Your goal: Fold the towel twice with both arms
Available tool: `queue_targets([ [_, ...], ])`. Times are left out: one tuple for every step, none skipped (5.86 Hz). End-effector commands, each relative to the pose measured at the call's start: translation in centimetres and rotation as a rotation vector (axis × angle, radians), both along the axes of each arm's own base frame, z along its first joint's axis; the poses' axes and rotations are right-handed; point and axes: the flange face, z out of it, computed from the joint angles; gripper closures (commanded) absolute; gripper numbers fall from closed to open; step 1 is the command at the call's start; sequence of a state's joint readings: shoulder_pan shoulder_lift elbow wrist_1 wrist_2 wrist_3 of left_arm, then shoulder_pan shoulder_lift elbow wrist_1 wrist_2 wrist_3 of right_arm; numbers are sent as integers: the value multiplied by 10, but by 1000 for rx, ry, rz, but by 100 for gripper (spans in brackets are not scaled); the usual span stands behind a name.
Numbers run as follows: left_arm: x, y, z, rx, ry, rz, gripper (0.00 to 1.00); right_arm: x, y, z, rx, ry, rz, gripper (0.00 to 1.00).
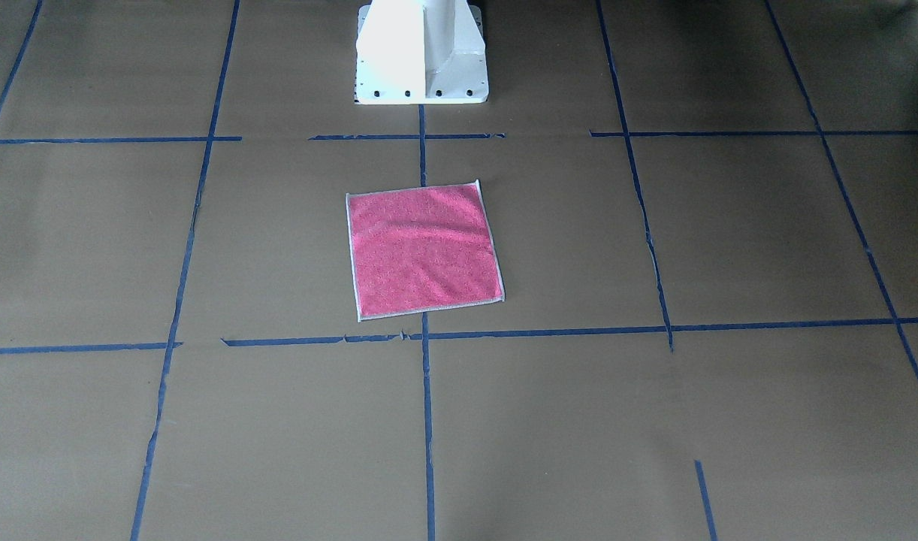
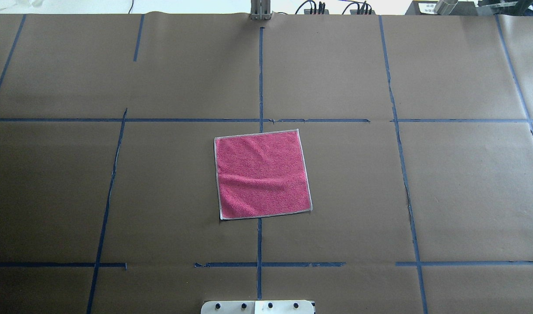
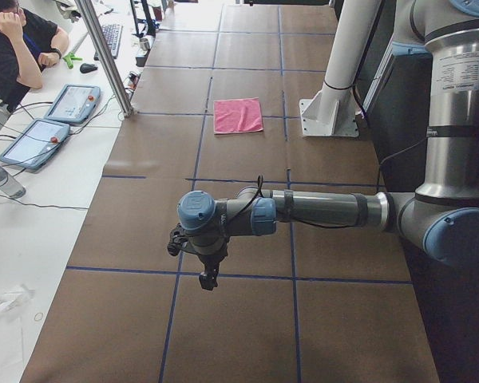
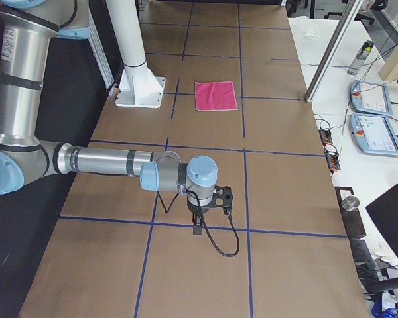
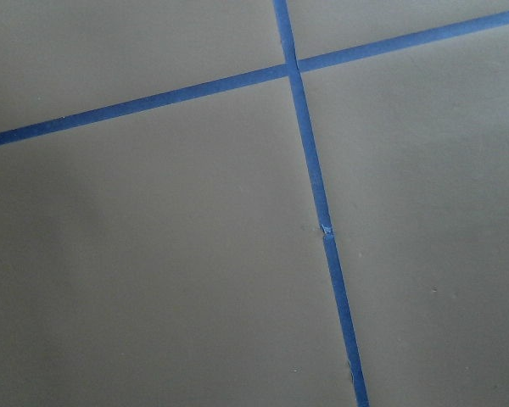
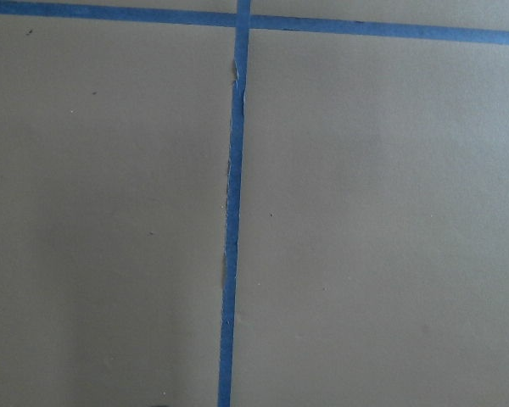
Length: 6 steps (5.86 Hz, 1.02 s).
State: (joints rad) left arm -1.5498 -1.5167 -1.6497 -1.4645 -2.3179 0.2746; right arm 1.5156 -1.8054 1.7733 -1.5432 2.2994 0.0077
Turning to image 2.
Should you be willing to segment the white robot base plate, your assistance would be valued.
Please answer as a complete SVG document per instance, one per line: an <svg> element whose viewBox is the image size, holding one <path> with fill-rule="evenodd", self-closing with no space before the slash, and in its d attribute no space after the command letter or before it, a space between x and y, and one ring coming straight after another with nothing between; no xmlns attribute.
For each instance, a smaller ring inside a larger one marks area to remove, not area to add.
<svg viewBox="0 0 533 314"><path fill-rule="evenodd" d="M219 300L207 301L201 314L315 314L310 300Z"/></svg>

